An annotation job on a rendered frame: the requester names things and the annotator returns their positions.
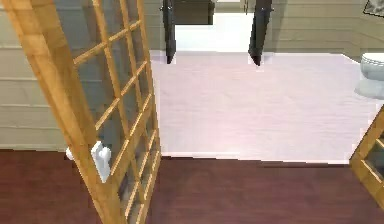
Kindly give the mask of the dark cabinet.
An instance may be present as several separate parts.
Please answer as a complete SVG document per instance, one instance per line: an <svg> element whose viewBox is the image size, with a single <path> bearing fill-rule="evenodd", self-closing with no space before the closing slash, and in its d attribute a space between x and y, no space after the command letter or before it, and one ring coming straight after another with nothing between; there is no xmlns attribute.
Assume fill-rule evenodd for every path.
<svg viewBox="0 0 384 224"><path fill-rule="evenodd" d="M212 0L174 0L177 25L212 25L215 3Z"/></svg>

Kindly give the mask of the white toilet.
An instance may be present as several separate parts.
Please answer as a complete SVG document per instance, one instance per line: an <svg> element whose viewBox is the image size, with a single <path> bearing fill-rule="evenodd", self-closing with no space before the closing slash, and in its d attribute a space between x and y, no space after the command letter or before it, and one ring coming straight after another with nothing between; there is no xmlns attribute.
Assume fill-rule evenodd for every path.
<svg viewBox="0 0 384 224"><path fill-rule="evenodd" d="M360 71L362 78L355 92L367 98L384 100L384 53L364 53Z"/></svg>

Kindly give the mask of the framed wall picture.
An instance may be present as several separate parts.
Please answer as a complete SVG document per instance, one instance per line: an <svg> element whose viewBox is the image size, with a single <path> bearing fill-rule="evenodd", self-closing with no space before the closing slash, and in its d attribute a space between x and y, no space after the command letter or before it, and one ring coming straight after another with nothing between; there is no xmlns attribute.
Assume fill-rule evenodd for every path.
<svg viewBox="0 0 384 224"><path fill-rule="evenodd" d="M384 18L384 0L367 0L363 13Z"/></svg>

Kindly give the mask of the black room door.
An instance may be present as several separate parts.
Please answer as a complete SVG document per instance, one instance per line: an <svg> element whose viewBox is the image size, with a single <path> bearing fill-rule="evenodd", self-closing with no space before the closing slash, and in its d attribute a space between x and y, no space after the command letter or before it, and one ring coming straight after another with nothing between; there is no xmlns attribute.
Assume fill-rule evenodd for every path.
<svg viewBox="0 0 384 224"><path fill-rule="evenodd" d="M266 31L270 14L274 11L272 0L256 0L248 54L255 65L261 65Z"/></svg>
<svg viewBox="0 0 384 224"><path fill-rule="evenodd" d="M163 13L163 25L166 43L166 60L170 64L176 52L175 23L172 0L162 0L160 11Z"/></svg>

